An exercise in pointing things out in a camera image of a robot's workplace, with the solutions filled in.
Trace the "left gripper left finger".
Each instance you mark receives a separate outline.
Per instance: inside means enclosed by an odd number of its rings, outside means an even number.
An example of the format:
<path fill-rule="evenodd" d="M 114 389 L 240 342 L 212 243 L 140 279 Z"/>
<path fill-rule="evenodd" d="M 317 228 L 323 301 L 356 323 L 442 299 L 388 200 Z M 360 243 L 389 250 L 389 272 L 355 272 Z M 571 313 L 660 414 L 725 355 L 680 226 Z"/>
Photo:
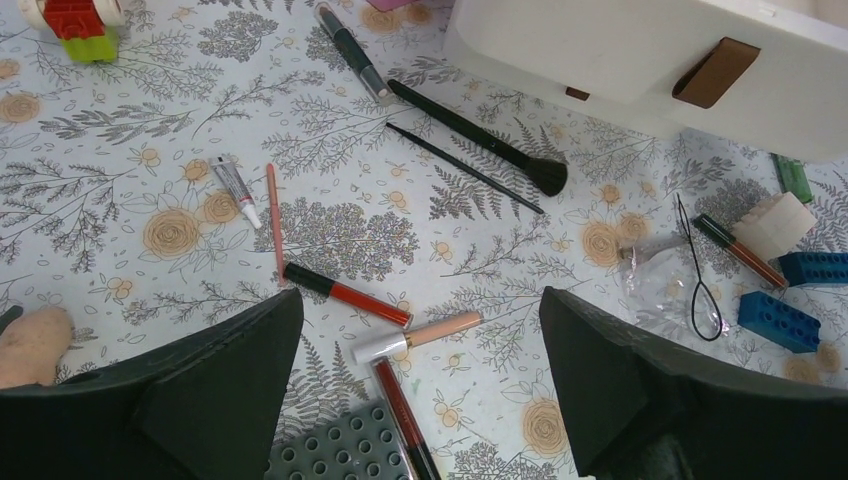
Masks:
<path fill-rule="evenodd" d="M 260 479 L 304 323 L 286 290 L 55 386 L 1 393 L 5 479 Z"/>

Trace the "thin pink stick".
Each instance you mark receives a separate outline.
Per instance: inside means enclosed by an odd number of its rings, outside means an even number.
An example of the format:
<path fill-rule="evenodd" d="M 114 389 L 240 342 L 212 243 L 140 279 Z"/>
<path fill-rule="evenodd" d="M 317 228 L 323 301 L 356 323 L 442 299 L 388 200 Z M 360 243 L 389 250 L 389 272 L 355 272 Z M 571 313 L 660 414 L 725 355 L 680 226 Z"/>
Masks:
<path fill-rule="evenodd" d="M 268 185 L 271 233 L 275 251 L 278 285 L 283 287 L 285 285 L 285 262 L 283 258 L 284 251 L 282 245 L 281 217 L 277 195 L 276 172 L 273 163 L 268 163 L 266 165 L 266 179 Z"/>

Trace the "red black lip gloss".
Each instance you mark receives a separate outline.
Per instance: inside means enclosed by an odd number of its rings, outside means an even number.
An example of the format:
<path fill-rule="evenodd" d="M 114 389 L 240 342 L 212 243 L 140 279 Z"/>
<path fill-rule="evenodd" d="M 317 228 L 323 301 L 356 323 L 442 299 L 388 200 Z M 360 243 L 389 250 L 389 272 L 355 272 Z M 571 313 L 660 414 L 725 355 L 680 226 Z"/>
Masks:
<path fill-rule="evenodd" d="M 286 263 L 283 277 L 325 297 L 377 315 L 402 329 L 407 329 L 413 318 L 407 311 L 293 262 Z"/>

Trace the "white cosmetic box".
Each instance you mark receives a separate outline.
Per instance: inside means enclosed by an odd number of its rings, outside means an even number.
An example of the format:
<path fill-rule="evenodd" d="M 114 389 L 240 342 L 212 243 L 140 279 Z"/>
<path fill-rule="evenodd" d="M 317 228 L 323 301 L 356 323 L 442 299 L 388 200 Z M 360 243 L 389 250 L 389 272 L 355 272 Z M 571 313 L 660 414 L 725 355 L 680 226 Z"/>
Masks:
<path fill-rule="evenodd" d="M 791 192 L 765 198 L 731 227 L 732 235 L 762 260 L 789 253 L 817 218 Z"/>

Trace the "black makeup brush large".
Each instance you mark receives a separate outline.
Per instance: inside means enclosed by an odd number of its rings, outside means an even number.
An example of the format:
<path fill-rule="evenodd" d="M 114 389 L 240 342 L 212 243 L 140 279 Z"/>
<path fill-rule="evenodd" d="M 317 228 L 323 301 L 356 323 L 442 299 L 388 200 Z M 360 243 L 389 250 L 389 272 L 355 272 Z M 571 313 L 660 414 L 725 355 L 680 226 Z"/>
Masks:
<path fill-rule="evenodd" d="M 387 84 L 398 97 L 407 103 L 419 108 L 451 130 L 522 170 L 546 196 L 556 196 L 564 189 L 568 179 L 568 170 L 564 163 L 527 155 L 470 120 L 439 105 L 401 82 L 390 79 Z"/>

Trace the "thin black makeup brush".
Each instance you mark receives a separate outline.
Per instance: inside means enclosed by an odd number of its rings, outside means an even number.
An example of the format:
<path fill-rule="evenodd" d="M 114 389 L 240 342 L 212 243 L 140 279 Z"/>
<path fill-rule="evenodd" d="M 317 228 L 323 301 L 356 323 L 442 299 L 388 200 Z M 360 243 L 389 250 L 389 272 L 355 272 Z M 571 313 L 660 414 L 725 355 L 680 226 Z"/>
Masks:
<path fill-rule="evenodd" d="M 395 131 L 396 133 L 398 133 L 403 138 L 411 141 L 415 145 L 423 148 L 424 150 L 435 155 L 436 157 L 441 158 L 442 160 L 448 162 L 449 164 L 456 167 L 457 169 L 459 169 L 459 170 L 465 172 L 466 174 L 471 175 L 473 178 L 483 182 L 484 184 L 486 184 L 490 188 L 494 189 L 495 191 L 497 191 L 501 194 L 504 194 L 507 197 L 509 197 L 510 199 L 512 199 L 512 200 L 518 202 L 519 204 L 527 207 L 528 209 L 530 209 L 534 213 L 544 214 L 544 211 L 538 205 L 536 205 L 535 203 L 521 197 L 520 195 L 518 195 L 514 191 L 508 189 L 504 185 L 502 185 L 502 184 L 496 182 L 495 180 L 489 178 L 488 176 L 484 175 L 482 172 L 480 172 L 480 171 L 474 169 L 473 167 L 463 163 L 462 161 L 460 161 L 456 157 L 454 157 L 454 156 L 450 155 L 449 153 L 441 150 L 440 148 L 434 146 L 433 144 L 427 142 L 426 140 L 420 138 L 419 136 L 417 136 L 417 135 L 415 135 L 411 132 L 408 132 L 404 129 L 401 129 L 401 128 L 397 127 L 396 125 L 389 123 L 389 122 L 386 123 L 386 127 Z"/>

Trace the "cream three-drawer organizer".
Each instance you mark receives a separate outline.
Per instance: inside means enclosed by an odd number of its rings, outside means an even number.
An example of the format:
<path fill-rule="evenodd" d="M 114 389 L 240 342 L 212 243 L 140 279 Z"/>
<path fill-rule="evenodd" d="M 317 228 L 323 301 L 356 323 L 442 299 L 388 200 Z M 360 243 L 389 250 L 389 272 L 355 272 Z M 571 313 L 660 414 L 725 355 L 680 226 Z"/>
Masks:
<path fill-rule="evenodd" d="M 443 52 L 651 136 L 692 128 L 810 163 L 847 156 L 843 1 L 459 1 Z"/>

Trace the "small peach makeup sponge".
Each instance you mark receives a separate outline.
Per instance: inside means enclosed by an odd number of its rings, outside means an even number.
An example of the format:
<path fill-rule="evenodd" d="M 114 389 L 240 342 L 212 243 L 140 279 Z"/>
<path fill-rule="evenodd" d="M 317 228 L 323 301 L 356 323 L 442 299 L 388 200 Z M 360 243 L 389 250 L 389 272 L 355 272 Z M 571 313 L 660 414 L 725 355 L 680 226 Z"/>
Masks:
<path fill-rule="evenodd" d="M 50 307 L 13 320 L 1 334 L 1 388 L 52 386 L 72 343 L 72 319 Z"/>

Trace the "brown red makeup pencil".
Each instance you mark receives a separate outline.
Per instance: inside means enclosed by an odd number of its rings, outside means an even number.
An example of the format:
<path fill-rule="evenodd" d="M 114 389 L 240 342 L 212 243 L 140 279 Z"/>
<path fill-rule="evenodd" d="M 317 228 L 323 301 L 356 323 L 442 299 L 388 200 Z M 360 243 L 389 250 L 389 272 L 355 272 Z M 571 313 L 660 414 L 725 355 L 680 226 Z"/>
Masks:
<path fill-rule="evenodd" d="M 778 289 L 789 287 L 788 280 L 781 273 L 756 255 L 709 215 L 700 214 L 696 216 L 693 224 L 696 229 L 706 235 L 716 245 L 727 251 L 771 286 Z"/>

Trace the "clear plastic bag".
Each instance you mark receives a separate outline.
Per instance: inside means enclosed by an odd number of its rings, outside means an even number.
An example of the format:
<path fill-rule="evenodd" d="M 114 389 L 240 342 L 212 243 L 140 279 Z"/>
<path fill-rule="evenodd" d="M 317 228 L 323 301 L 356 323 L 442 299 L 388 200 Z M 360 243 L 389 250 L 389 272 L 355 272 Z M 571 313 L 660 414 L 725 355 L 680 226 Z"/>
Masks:
<path fill-rule="evenodd" d="M 726 333 L 687 237 L 642 239 L 621 248 L 620 256 L 624 298 L 636 326 L 672 340 L 712 342 Z"/>

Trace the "blue lego brick right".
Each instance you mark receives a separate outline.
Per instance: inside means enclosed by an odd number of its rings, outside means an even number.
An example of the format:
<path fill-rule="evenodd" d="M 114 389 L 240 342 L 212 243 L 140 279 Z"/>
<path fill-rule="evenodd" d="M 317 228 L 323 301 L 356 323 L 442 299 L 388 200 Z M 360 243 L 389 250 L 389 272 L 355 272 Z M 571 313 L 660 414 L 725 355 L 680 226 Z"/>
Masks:
<path fill-rule="evenodd" d="M 846 253 L 793 252 L 777 261 L 790 287 L 847 284 Z"/>

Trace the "dark red lipstick tube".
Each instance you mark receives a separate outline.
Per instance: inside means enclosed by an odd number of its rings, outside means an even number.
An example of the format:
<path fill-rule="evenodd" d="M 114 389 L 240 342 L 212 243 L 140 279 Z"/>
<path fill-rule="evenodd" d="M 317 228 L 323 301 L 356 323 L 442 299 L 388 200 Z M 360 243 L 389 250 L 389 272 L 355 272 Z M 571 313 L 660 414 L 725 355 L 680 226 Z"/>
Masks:
<path fill-rule="evenodd" d="M 372 368 L 378 384 L 391 408 L 400 430 L 402 440 L 418 479 L 440 480 L 436 462 L 433 459 L 413 411 L 398 383 L 387 357 L 379 357 L 372 362 Z"/>

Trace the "small pink lip tube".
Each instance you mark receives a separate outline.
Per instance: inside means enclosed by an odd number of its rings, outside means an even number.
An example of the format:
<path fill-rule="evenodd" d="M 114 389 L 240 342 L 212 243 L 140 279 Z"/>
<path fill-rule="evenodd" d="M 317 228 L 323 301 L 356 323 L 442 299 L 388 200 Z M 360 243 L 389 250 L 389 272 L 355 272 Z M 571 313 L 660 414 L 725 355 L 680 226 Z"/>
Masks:
<path fill-rule="evenodd" d="M 254 198 L 239 174 L 236 163 L 223 157 L 217 157 L 211 160 L 211 167 L 233 197 L 241 213 L 254 229 L 260 229 L 263 224 L 259 218 Z"/>

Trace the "green mascara tube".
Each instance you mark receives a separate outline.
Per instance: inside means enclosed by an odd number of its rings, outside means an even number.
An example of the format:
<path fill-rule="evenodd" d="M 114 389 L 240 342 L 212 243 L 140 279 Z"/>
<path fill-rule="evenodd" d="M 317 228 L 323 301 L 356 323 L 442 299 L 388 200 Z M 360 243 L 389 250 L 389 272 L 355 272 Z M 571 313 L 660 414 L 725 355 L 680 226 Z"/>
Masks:
<path fill-rule="evenodd" d="M 813 201 L 813 193 L 808 182 L 804 164 L 796 159 L 771 153 L 777 178 L 784 192 L 792 193 L 802 204 Z"/>

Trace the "red yellow toy figure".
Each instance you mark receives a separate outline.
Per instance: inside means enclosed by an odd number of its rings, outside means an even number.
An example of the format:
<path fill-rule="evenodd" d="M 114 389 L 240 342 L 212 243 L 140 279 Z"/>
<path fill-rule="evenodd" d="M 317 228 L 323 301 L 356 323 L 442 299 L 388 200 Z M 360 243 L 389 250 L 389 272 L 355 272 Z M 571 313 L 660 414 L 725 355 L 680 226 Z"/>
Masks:
<path fill-rule="evenodd" d="M 26 22 L 50 30 L 76 63 L 112 62 L 118 58 L 117 28 L 125 24 L 117 0 L 18 0 Z"/>

